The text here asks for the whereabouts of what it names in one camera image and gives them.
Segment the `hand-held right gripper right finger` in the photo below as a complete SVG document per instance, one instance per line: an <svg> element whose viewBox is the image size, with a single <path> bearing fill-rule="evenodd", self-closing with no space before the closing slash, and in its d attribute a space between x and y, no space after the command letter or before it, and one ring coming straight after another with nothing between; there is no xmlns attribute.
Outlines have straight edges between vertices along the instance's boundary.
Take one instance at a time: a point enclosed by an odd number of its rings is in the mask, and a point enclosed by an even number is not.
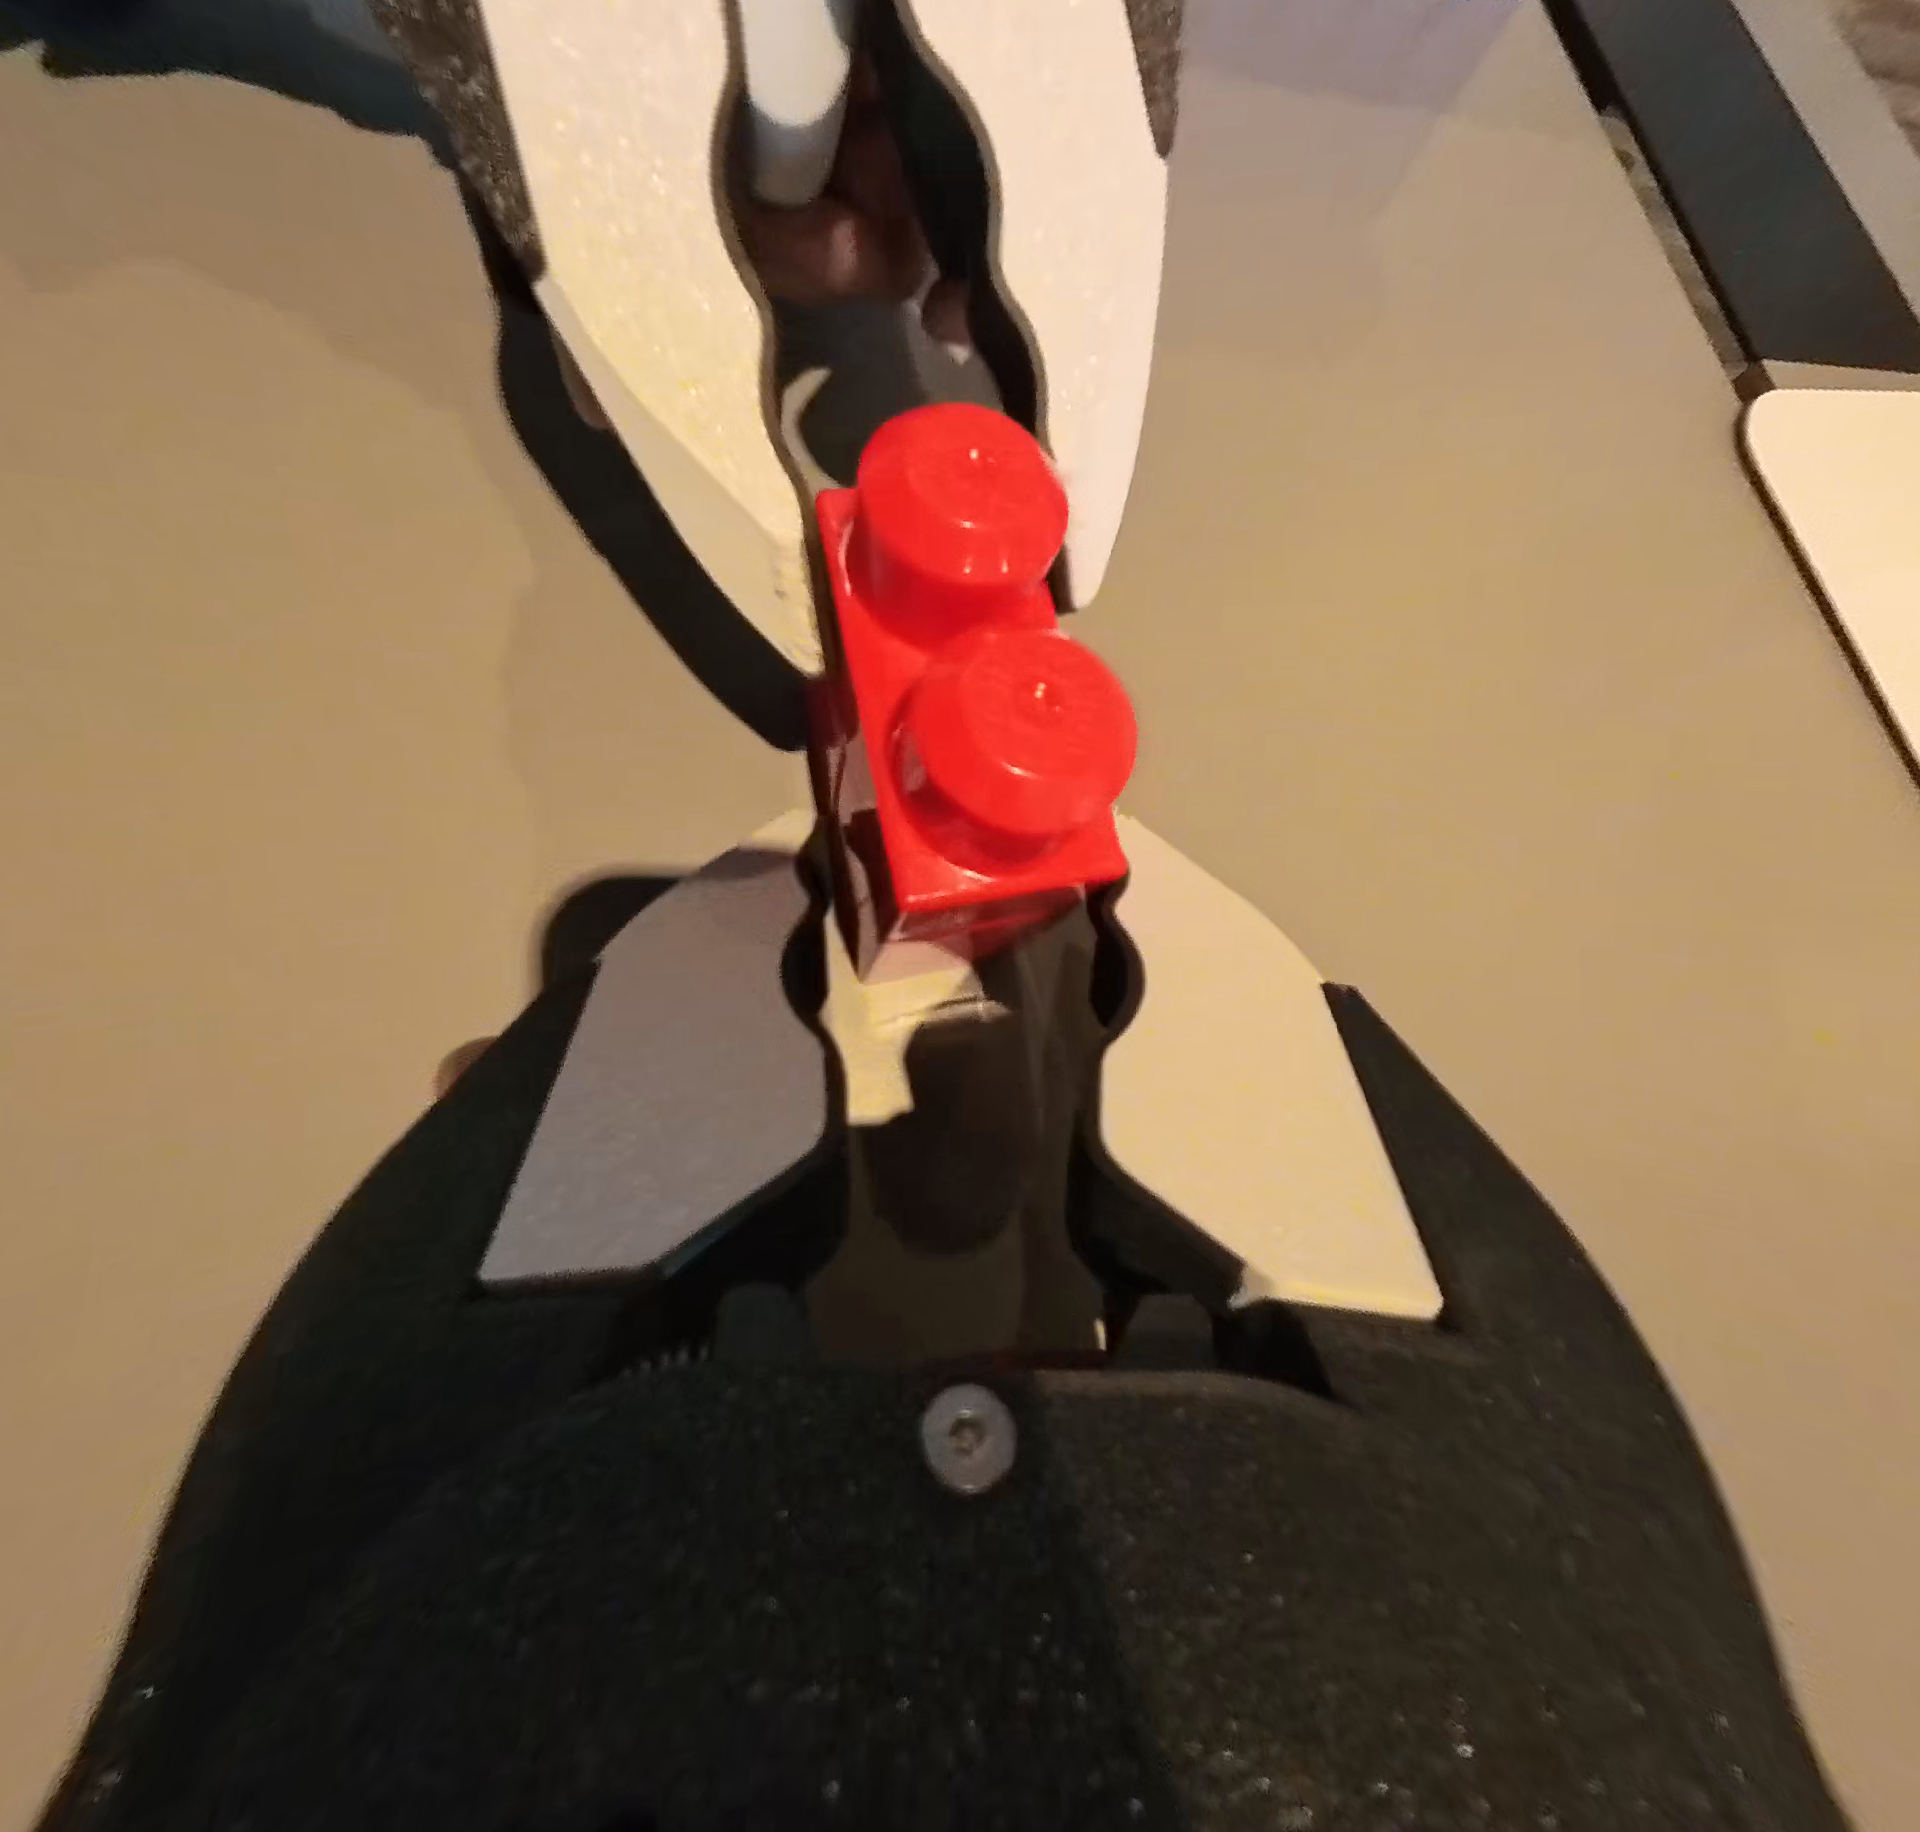
<svg viewBox="0 0 1920 1832"><path fill-rule="evenodd" d="M1116 1255L1210 1309L1436 1318L1442 1291L1332 999L1258 906L1136 817L1092 1168Z"/></svg>

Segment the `red two-stud mega block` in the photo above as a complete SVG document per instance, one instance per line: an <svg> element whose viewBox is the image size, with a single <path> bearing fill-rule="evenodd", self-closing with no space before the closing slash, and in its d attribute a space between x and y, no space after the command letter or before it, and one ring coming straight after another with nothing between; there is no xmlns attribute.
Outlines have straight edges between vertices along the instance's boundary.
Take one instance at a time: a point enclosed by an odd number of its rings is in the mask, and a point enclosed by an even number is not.
<svg viewBox="0 0 1920 1832"><path fill-rule="evenodd" d="M989 405L910 408L815 521L830 650L813 769L847 894L884 935L933 935L1116 882L1138 728L1058 620L1068 496L1042 444Z"/></svg>

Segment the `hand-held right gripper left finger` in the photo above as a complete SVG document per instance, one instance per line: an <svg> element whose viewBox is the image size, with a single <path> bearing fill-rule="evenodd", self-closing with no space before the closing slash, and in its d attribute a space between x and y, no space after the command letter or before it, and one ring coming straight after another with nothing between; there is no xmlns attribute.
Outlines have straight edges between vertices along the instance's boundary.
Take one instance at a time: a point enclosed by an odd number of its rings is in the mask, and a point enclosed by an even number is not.
<svg viewBox="0 0 1920 1832"><path fill-rule="evenodd" d="M818 1153L825 1056L782 974L813 833L781 812L612 935L478 1284L668 1275Z"/></svg>

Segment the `white rounded board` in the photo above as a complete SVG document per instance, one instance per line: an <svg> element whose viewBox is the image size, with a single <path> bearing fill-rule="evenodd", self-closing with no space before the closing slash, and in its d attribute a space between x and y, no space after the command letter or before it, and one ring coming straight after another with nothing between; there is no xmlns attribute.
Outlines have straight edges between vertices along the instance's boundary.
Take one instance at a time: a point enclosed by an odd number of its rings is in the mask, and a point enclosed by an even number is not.
<svg viewBox="0 0 1920 1832"><path fill-rule="evenodd" d="M1887 741L1918 771L1918 388L1775 384L1740 455Z"/></svg>

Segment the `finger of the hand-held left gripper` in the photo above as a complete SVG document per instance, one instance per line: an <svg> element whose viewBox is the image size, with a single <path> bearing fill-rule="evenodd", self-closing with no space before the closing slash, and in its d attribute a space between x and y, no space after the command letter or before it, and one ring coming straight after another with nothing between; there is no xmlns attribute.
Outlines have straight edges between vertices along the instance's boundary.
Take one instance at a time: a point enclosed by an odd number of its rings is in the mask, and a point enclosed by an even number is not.
<svg viewBox="0 0 1920 1832"><path fill-rule="evenodd" d="M475 0L541 249L534 293L685 550L823 671L770 321L735 249L728 0Z"/></svg>
<svg viewBox="0 0 1920 1832"><path fill-rule="evenodd" d="M1138 455L1162 288L1166 154L1125 0L897 0L985 169L985 273L1037 375L1068 493L1055 587L1100 593Z"/></svg>

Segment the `black table pad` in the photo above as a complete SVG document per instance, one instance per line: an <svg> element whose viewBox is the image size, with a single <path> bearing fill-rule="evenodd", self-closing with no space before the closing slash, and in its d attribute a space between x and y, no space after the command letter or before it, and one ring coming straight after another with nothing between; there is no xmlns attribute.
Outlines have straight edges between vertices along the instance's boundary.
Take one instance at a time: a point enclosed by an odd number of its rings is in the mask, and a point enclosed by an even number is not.
<svg viewBox="0 0 1920 1832"><path fill-rule="evenodd" d="M1914 388L1914 180L1817 0L1547 0L1746 369Z"/></svg>

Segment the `red single-stud mega block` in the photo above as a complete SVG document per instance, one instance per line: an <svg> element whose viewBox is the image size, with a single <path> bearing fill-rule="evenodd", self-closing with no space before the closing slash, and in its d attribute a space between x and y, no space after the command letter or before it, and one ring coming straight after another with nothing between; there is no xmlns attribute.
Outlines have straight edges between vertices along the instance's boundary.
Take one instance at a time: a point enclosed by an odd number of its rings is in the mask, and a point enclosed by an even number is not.
<svg viewBox="0 0 1920 1832"><path fill-rule="evenodd" d="M875 985L954 974L1058 924L1084 900L1079 886L989 903L905 912L887 894L842 890L836 924L859 980Z"/></svg>

